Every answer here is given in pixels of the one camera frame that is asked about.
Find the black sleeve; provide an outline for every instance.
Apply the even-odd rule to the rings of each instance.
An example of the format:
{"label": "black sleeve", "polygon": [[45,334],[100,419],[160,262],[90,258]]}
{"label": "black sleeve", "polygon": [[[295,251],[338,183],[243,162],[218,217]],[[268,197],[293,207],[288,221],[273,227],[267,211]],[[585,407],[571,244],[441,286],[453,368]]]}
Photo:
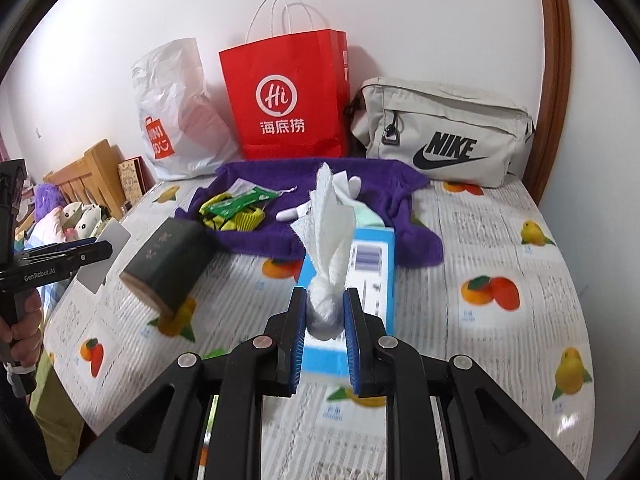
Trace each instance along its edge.
{"label": "black sleeve", "polygon": [[16,399],[0,365],[0,464],[6,480],[54,480],[44,437],[24,399]]}

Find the nike swoosh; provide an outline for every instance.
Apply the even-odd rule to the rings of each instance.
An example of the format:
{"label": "nike swoosh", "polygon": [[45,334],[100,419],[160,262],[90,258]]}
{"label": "nike swoosh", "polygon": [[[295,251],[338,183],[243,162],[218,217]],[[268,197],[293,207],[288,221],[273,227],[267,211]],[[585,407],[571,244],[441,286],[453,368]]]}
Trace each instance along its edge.
{"label": "nike swoosh", "polygon": [[465,162],[472,162],[474,160],[483,160],[488,158],[486,156],[477,156],[476,158],[454,158],[453,160],[429,160],[424,158],[424,149],[427,147],[425,144],[414,155],[414,166],[419,170],[437,170],[438,168],[446,168],[447,166],[455,166],[456,164],[464,164]]}

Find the blue box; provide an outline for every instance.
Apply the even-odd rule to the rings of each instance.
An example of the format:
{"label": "blue box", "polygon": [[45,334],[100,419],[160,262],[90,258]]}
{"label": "blue box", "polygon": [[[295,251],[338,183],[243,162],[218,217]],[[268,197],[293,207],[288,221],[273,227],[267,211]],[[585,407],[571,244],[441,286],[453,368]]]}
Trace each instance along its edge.
{"label": "blue box", "polygon": [[[346,288],[354,286],[358,289],[363,311],[381,317],[390,335],[394,333],[395,248],[393,229],[356,229],[346,280]],[[315,275],[316,270],[307,255],[298,286],[307,288]],[[306,332],[302,371],[348,378],[344,333],[335,340],[319,341]]]}

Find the human hand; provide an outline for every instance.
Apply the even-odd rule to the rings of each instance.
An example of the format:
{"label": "human hand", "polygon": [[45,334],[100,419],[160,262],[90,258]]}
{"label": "human hand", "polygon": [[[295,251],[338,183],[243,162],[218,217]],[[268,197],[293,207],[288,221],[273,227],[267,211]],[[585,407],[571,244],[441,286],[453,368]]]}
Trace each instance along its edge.
{"label": "human hand", "polygon": [[37,290],[24,302],[24,317],[12,327],[8,327],[4,319],[0,317],[0,340],[10,343],[16,340],[11,348],[11,356],[15,361],[28,368],[35,365],[40,358],[40,346],[42,345],[42,302]]}

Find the silver bolt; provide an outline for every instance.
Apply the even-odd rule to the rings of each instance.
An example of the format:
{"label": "silver bolt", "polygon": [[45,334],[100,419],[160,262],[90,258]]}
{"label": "silver bolt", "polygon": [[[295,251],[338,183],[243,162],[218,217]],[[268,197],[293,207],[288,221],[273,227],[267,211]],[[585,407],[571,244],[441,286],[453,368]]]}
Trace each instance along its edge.
{"label": "silver bolt", "polygon": [[180,368],[191,368],[198,362],[198,358],[194,354],[182,354],[178,357],[178,366]]}
{"label": "silver bolt", "polygon": [[391,349],[398,346],[398,339],[396,339],[392,335],[383,335],[380,339],[378,339],[378,344],[382,346],[382,348]]}
{"label": "silver bolt", "polygon": [[466,355],[457,355],[453,358],[453,365],[461,370],[469,370],[474,365],[471,357]]}
{"label": "silver bolt", "polygon": [[269,348],[273,344],[273,339],[268,335],[259,335],[254,339],[254,346],[256,348]]}

